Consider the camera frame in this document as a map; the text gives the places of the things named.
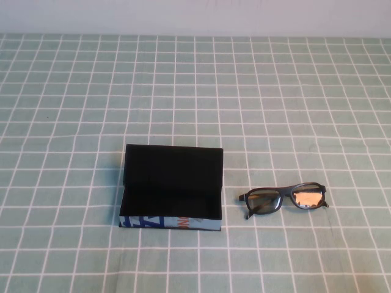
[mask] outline green checkered tablecloth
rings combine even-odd
[[[0,34],[0,292],[390,292],[390,96],[391,39]],[[222,231],[118,228],[126,143],[223,147]]]

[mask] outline reflective lens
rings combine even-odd
[[[249,195],[249,206],[254,214],[275,211],[280,201],[280,193],[275,190],[257,190]]]
[[[318,208],[323,203],[321,187],[317,185],[304,185],[292,191],[295,202],[304,209]]]

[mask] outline wall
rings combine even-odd
[[[391,37],[391,0],[0,0],[0,31]]]

